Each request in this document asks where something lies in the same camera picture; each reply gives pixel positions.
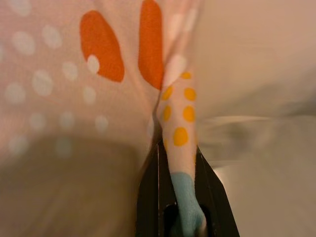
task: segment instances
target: teal sock toe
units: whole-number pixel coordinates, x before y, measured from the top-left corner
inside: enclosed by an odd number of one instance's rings
[[[194,237],[202,226],[204,213],[196,199],[193,180],[189,174],[183,172],[172,173],[171,180],[177,198],[182,235]]]

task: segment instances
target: polka dot fabric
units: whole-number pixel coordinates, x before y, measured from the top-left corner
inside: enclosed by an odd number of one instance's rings
[[[159,122],[171,173],[194,179],[199,4],[0,1],[0,232],[132,236]]]

